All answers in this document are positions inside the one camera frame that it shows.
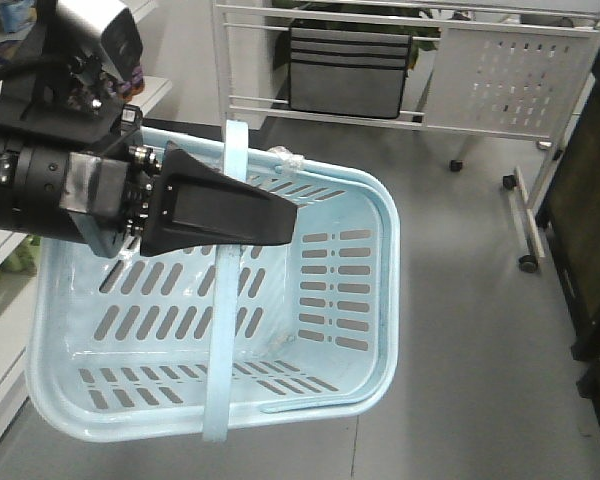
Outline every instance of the gray floor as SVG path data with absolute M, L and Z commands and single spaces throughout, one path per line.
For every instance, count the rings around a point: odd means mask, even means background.
M 533 145 L 483 140 L 459 174 L 453 136 L 279 122 L 268 146 L 365 169 L 402 219 L 401 351 L 393 386 L 356 418 L 117 445 L 84 444 L 27 406 L 0 479 L 600 480 L 600 433 L 551 270 L 521 273 L 500 178 Z

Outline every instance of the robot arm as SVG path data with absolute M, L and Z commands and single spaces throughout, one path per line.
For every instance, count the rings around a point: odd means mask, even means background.
M 293 203 L 175 145 L 158 163 L 143 145 L 141 111 L 103 91 L 103 71 L 126 80 L 142 54 L 124 4 L 38 0 L 37 9 L 0 68 L 0 229 L 87 243 L 104 257 L 129 235 L 142 237 L 145 256 L 291 241 Z

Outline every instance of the white wall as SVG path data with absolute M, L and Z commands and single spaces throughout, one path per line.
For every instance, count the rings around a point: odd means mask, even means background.
M 139 24 L 147 75 L 168 77 L 173 89 L 151 118 L 219 125 L 209 0 L 159 0 Z
M 266 0 L 234 4 L 263 5 Z M 159 0 L 160 7 L 140 22 L 145 45 L 142 58 L 147 75 L 168 77 L 173 90 L 150 117 L 178 122 L 219 125 L 217 77 L 213 52 L 210 0 Z M 231 18 L 257 23 L 257 17 Z M 280 79 L 271 74 L 274 35 L 261 30 L 231 29 L 230 49 L 234 92 L 245 96 L 275 95 Z M 251 128 L 263 118 L 242 116 Z

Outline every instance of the black cable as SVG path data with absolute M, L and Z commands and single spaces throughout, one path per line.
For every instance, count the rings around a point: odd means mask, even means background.
M 49 68 L 67 68 L 72 72 L 79 70 L 81 65 L 75 57 L 68 55 L 42 55 L 40 57 L 19 58 L 8 65 L 0 67 L 0 82 L 33 71 Z

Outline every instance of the metal rack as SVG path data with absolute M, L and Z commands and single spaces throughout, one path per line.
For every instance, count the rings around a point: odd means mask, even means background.
M 537 258 L 545 256 L 535 216 L 555 173 L 554 160 L 559 154 L 560 140 L 600 48 L 600 0 L 518 0 L 513 7 L 504 4 L 514 2 L 504 0 L 314 2 L 469 10 L 486 18 L 521 14 L 569 17 L 590 21 L 590 27 L 289 10 L 267 7 L 262 0 L 242 1 L 242 5 L 236 3 L 232 0 L 213 0 L 211 4 L 222 122 L 237 114 L 256 114 L 464 133 L 469 138 L 494 136 L 550 142 L 551 147 L 545 152 L 540 172 L 530 190 L 524 185 L 521 175 L 515 173 L 508 176 L 513 186 L 518 187 L 516 191 L 521 197 L 522 219 L 533 255 Z M 315 19 L 439 29 L 438 38 L 414 37 L 414 40 L 422 42 L 435 42 L 437 46 L 432 77 L 416 111 L 401 110 L 395 120 L 325 115 L 290 110 L 288 101 L 284 99 L 236 94 L 232 82 L 229 30 L 286 31 L 287 27 L 275 23 L 281 19 L 287 22 L 292 19 Z

